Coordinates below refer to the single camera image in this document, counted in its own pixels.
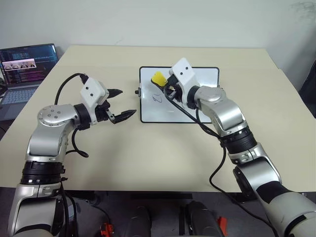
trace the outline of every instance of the yellow sponge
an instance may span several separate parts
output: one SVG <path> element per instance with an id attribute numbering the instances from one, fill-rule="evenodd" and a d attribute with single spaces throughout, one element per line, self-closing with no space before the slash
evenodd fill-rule
<path id="1" fill-rule="evenodd" d="M 156 72 L 152 77 L 152 83 L 164 87 L 167 84 L 167 79 L 163 76 L 161 72 Z"/>

